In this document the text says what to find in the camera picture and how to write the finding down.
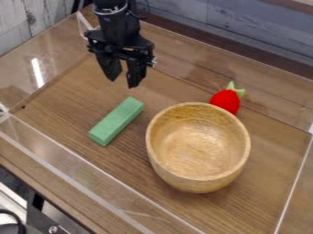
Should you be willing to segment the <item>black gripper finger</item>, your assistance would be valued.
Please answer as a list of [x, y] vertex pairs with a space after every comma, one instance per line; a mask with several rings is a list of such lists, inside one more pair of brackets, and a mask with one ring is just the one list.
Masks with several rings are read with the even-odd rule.
[[142, 59], [138, 58], [129, 58], [126, 60], [128, 63], [128, 73], [126, 73], [126, 78], [128, 78], [128, 84], [129, 88], [136, 88], [141, 81], [146, 78], [148, 76], [148, 64]]
[[97, 53], [96, 56], [108, 79], [116, 81], [122, 73], [121, 60], [105, 53]]

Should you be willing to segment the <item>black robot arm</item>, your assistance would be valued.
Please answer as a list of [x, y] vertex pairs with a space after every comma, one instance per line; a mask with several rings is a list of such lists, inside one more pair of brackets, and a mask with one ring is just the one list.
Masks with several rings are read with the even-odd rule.
[[148, 76], [148, 67], [157, 63], [154, 43], [141, 35], [142, 16], [136, 0], [94, 0], [93, 11], [100, 29], [87, 30], [89, 50], [96, 54], [108, 79], [116, 81], [122, 73], [121, 62], [128, 65], [128, 85], [136, 88]]

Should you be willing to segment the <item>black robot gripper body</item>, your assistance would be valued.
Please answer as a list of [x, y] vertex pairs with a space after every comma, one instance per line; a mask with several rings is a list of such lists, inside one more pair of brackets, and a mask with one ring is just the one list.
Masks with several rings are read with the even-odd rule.
[[105, 68], [117, 66], [121, 60], [136, 59], [141, 66], [153, 67], [157, 62], [154, 43], [141, 35], [141, 16], [134, 5], [96, 5], [93, 11], [100, 29], [85, 33], [89, 50]]

